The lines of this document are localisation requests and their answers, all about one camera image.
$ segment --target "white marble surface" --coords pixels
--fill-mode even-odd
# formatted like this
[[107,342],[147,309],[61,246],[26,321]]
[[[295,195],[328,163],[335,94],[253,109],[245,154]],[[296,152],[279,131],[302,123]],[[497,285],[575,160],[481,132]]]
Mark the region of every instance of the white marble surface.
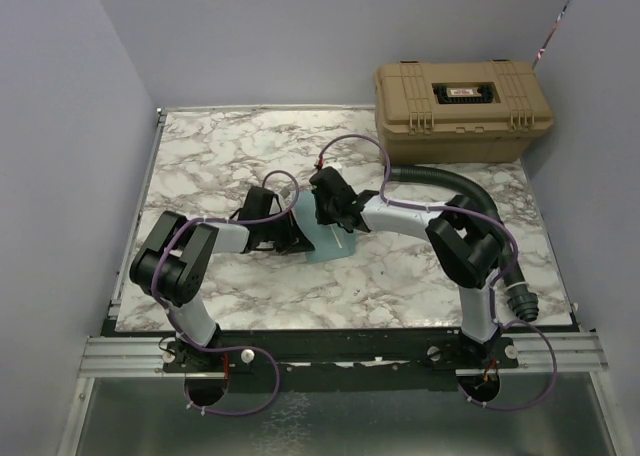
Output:
[[[346,133],[375,136],[369,110],[253,110],[169,113],[134,251],[160,213],[228,216],[251,183],[272,169],[291,171],[308,187],[318,150]],[[326,164],[356,191],[377,189],[377,149],[364,141],[331,148]],[[515,234],[520,264],[540,298],[539,324],[570,324],[553,258],[519,163],[442,165],[485,187]],[[275,189],[285,180],[274,178]],[[391,185],[398,199],[446,201],[426,186]],[[212,258],[201,294],[223,329],[320,329],[451,326],[461,322],[456,285],[428,243],[391,233],[359,234],[350,258],[307,264],[304,255],[223,254]],[[498,292],[498,315],[513,319]],[[160,307],[128,280],[117,330],[170,329]]]

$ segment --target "black corrugated hose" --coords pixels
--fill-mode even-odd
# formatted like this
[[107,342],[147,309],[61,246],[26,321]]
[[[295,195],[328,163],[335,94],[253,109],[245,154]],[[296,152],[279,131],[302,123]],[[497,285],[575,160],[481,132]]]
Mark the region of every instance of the black corrugated hose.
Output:
[[[480,211],[487,216],[502,221],[496,203],[482,186],[451,171],[424,166],[391,166],[391,181],[428,184],[450,189],[472,199]],[[513,254],[506,240],[504,243],[500,256],[500,268],[509,264]],[[504,284],[508,288],[509,308],[516,317],[527,322],[535,321],[538,318],[538,296],[529,291],[519,264],[505,275]]]

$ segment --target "tool case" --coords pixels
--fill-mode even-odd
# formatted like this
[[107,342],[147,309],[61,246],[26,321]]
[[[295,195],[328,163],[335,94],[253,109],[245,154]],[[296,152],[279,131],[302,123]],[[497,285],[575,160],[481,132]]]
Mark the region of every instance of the tool case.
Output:
[[553,124],[527,62],[385,64],[375,84],[393,164],[511,162]]

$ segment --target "wall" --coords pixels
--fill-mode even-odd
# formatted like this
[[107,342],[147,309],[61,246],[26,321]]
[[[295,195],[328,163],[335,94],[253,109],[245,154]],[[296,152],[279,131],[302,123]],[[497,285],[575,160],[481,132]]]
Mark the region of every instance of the wall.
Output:
[[533,61],[566,0],[101,0],[161,106],[373,103],[406,59]]
[[637,1],[574,0],[538,65],[556,125],[525,163],[569,296],[598,329],[640,454]]
[[156,115],[98,0],[0,0],[0,453],[52,455]]

